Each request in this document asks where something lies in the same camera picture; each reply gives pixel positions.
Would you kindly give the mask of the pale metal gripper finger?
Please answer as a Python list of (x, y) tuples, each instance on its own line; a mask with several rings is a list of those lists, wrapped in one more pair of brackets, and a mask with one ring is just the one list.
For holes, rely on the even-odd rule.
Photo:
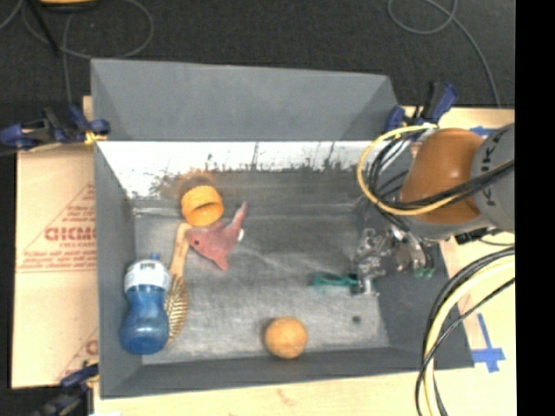
[(353, 295), (374, 295), (374, 280), (380, 275), (380, 263), (377, 261), (352, 263), (356, 283), (351, 287)]
[(354, 256), (355, 261), (362, 261), (368, 257), (381, 257), (384, 235), (378, 233), (374, 228), (366, 228), (362, 231)]

